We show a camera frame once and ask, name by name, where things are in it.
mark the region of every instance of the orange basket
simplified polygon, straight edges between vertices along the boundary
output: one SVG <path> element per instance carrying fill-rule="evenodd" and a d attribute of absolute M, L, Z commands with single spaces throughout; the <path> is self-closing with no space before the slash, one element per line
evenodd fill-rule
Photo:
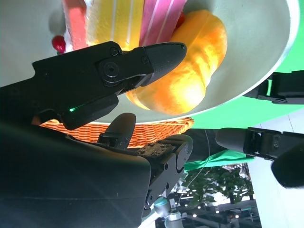
<path fill-rule="evenodd" d="M 166 121 L 152 124 L 138 124 L 135 126 L 129 148 L 144 147 L 148 143 L 154 143 L 157 140 L 164 139 L 170 135 L 182 134 L 194 124 L 189 118 L 182 118 L 176 121 Z M 77 139 L 86 142 L 96 142 L 100 133 L 105 132 L 108 125 L 89 123 L 75 130 L 69 131 L 57 120 L 51 120 L 43 123 L 41 126 L 51 128 L 66 134 L 70 134 Z"/>

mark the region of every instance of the plastic food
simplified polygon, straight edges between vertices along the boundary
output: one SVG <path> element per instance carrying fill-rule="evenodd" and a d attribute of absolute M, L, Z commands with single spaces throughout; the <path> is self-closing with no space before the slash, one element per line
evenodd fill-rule
<path fill-rule="evenodd" d="M 187 46 L 181 64 L 156 82 L 126 95 L 141 108 L 179 115 L 189 112 L 203 100 L 210 78 L 226 54 L 227 35 L 219 18 L 200 10 L 186 15 L 171 41 Z"/>

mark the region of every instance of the green backdrop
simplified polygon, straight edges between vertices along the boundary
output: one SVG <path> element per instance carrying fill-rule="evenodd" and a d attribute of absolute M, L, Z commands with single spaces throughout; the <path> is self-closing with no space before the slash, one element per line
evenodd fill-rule
<path fill-rule="evenodd" d="M 302 13 L 304 0 L 299 0 L 299 2 L 300 13 Z M 300 27 L 294 45 L 276 72 L 289 73 L 296 70 L 304 70 L 303 14 L 300 15 Z M 304 108 L 304 105 L 276 105 L 269 101 L 240 97 L 213 110 L 193 116 L 195 121 L 193 128 L 246 128 L 301 108 Z"/>

